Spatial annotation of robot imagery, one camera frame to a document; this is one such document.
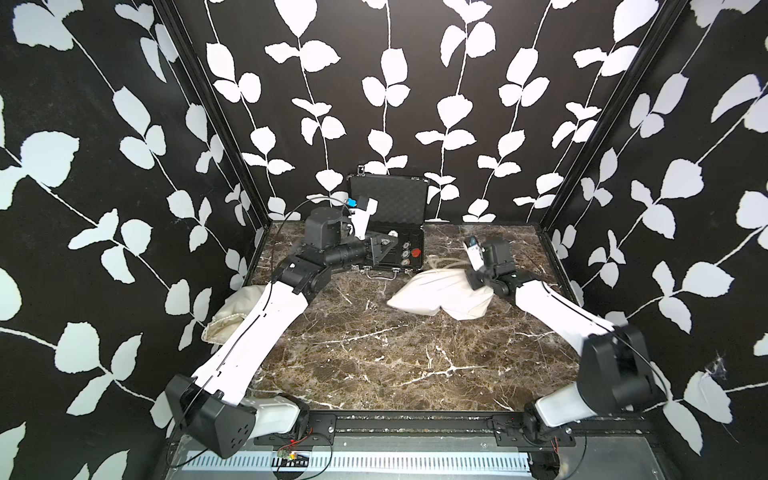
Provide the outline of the cream cloth bag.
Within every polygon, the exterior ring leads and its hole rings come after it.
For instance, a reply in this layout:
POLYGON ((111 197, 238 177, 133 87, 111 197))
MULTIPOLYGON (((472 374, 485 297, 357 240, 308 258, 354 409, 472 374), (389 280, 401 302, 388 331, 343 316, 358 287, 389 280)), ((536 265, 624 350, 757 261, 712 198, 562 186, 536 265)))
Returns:
POLYGON ((467 260, 452 259, 443 268, 437 268, 437 260, 433 259, 432 268, 415 275, 386 304, 417 315, 435 316, 444 312, 455 320, 481 318, 495 294, 483 284, 473 289, 467 270, 472 270, 467 260))

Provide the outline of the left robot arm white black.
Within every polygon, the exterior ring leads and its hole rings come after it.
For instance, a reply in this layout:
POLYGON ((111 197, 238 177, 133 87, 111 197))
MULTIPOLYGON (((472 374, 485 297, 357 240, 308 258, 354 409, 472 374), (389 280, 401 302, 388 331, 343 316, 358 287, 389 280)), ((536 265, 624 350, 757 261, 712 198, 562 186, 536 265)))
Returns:
POLYGON ((330 282, 334 272, 382 259, 396 238, 367 230, 375 199, 317 207, 305 221, 303 242, 272 271, 255 306, 224 345, 192 376, 174 376, 165 388, 177 428, 206 451, 227 459, 247 440, 290 433, 301 408, 285 396, 243 404, 246 390, 286 329, 330 282))

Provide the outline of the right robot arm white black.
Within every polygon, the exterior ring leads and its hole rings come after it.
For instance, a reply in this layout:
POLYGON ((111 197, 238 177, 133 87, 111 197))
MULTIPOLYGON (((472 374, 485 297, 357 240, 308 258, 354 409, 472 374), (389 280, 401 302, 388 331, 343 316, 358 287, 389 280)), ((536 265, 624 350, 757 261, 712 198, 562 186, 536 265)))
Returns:
POLYGON ((464 240, 470 286, 489 287, 500 298, 540 320, 579 355, 577 379, 526 409, 531 432, 553 430, 599 415, 643 405, 655 396, 654 370, 642 333, 616 326, 556 292, 515 264, 509 243, 474 236, 464 240))

